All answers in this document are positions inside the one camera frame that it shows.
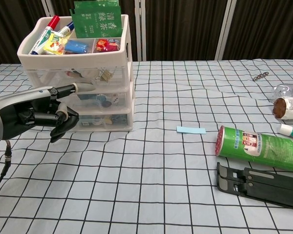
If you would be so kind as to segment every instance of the green tea packet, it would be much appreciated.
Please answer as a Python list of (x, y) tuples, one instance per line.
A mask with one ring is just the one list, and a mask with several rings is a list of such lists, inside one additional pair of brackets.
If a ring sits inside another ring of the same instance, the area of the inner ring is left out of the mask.
[(97, 6), (119, 6), (118, 0), (75, 1), (75, 9), (94, 8)]
[(122, 36), (119, 6), (70, 9), (77, 38), (118, 38)]

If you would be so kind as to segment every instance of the white tube with teal cap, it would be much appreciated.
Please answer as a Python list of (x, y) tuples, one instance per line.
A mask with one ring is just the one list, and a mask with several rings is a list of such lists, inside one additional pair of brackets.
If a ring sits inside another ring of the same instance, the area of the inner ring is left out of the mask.
[(289, 136), (289, 137), (293, 137), (293, 127), (289, 126), (289, 125), (285, 125), (282, 124), (279, 130), (279, 133)]

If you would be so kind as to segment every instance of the black curtain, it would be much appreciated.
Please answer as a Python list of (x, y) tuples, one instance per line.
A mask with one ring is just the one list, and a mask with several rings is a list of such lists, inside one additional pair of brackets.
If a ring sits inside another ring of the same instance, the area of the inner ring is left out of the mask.
[[(69, 9), (74, 8), (75, 1), (81, 0), (51, 0), (54, 8), (54, 13), (58, 16), (70, 16)], [(135, 18), (135, 1), (134, 0), (119, 0), (122, 14), (129, 15), (130, 35), (131, 35), (131, 50), (132, 59), (137, 61), (137, 35), (136, 35), (136, 18)]]
[(0, 64), (20, 62), (19, 45), (41, 17), (45, 12), (40, 0), (0, 0)]
[(214, 60), (227, 0), (146, 0), (147, 60)]
[(293, 59), (293, 0), (238, 0), (223, 59)]

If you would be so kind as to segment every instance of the yellow package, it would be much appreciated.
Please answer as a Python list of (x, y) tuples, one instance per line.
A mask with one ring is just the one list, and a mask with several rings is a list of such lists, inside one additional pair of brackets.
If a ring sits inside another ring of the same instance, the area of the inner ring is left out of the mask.
[(48, 41), (43, 47), (44, 53), (49, 55), (62, 55), (64, 53), (64, 47), (67, 41), (68, 37), (63, 37), (61, 34), (52, 32)]

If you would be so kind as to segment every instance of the checkered tablecloth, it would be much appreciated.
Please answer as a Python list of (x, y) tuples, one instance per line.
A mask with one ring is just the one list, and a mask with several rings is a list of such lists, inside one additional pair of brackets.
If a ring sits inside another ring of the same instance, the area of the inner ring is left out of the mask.
[[(221, 125), (277, 133), (269, 94), (293, 83), (293, 60), (137, 62), (134, 76), (131, 132), (50, 144), (50, 128), (38, 127), (11, 140), (0, 234), (293, 234), (293, 210), (218, 191), (216, 163), (293, 173), (214, 153)], [(30, 87), (19, 64), (0, 66), (0, 96)]]

